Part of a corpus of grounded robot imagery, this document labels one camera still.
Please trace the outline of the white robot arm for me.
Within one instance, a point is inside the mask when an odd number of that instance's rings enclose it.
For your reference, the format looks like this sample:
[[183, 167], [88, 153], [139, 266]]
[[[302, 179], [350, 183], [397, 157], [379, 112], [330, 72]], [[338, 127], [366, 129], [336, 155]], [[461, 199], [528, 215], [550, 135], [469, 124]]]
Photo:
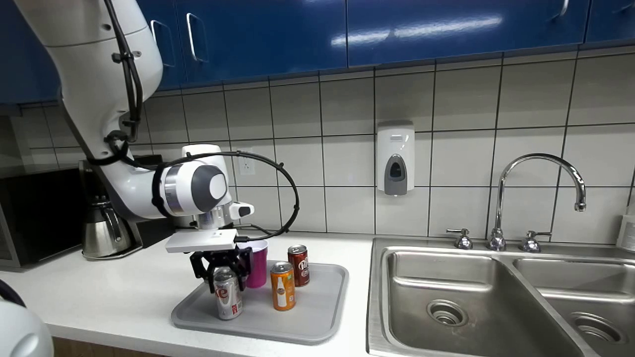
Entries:
[[127, 221], [183, 219], [169, 239], [207, 282], [221, 268], [251, 274], [251, 252], [237, 245], [235, 221], [252, 213], [229, 193], [229, 151], [189, 147], [183, 157], [147, 169], [131, 155], [139, 110], [161, 86], [163, 58], [135, 0], [14, 0], [46, 48], [62, 86], [62, 104], [86, 159], [118, 215]]

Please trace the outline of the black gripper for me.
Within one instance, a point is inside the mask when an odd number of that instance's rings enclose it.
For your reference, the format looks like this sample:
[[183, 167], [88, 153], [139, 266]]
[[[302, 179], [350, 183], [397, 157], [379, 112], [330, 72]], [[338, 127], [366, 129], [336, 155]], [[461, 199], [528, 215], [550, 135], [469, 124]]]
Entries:
[[247, 282], [252, 274], [251, 250], [233, 248], [233, 250], [217, 250], [217, 252], [195, 252], [191, 254], [189, 260], [191, 260], [195, 278], [201, 278], [209, 286], [211, 294], [215, 294], [211, 268], [229, 266], [233, 272], [237, 272], [241, 288], [247, 288]]

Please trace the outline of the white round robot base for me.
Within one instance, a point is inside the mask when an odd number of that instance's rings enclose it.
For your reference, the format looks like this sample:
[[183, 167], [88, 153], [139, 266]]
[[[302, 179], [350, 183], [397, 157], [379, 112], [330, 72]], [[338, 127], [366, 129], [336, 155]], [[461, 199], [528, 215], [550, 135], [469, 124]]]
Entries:
[[14, 288], [0, 280], [0, 357], [54, 357], [54, 340]]

